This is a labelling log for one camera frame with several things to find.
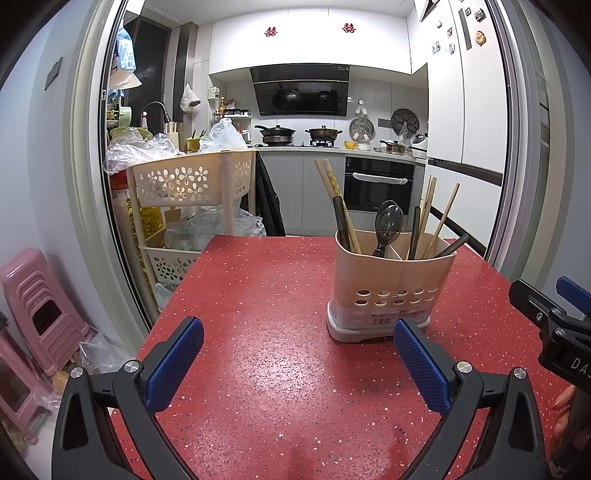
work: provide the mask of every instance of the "beige utensil holder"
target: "beige utensil holder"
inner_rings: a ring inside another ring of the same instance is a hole
[[[335,279],[327,309],[330,334],[345,342],[383,336],[383,332],[392,335],[391,326],[400,318],[412,319],[426,328],[456,254],[401,260],[406,258],[411,238],[410,233],[401,233],[387,249],[387,258],[372,257],[377,246],[375,232],[356,232],[363,255],[352,254],[337,242]],[[431,237],[428,233],[421,237],[417,252],[427,247]],[[428,256],[435,256],[448,245],[438,239]],[[335,333],[337,330],[361,333],[347,340]]]

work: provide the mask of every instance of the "red speckled countertop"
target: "red speckled countertop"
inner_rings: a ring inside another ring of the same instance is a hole
[[[439,415],[430,412],[392,340],[335,342],[326,330],[332,238],[215,237],[177,289],[138,357],[186,315],[205,326],[201,353],[158,421],[203,480],[396,480]],[[537,362],[538,330],[510,306],[509,282],[458,251],[427,334],[481,372],[525,367],[545,438],[565,382]],[[466,466],[479,411],[451,478]],[[113,422],[134,471],[150,476],[121,416]]]

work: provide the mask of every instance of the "black spoon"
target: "black spoon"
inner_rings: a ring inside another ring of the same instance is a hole
[[[387,202],[392,203],[384,208],[382,208],[384,206],[382,204],[375,216],[375,236],[378,239],[378,246],[374,250],[374,257],[383,258],[385,256],[386,247],[398,238],[404,221],[401,208],[392,200],[387,200]]]

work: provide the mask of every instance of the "oven door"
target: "oven door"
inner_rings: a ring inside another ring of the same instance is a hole
[[[376,183],[354,178],[353,173],[393,179],[407,179],[405,185]],[[386,200],[395,201],[408,215],[413,190],[414,166],[377,158],[347,157],[345,167],[344,200],[353,212],[377,212]]]

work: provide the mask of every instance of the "range hood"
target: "range hood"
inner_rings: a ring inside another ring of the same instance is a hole
[[[267,65],[251,77],[261,116],[347,115],[349,65]]]

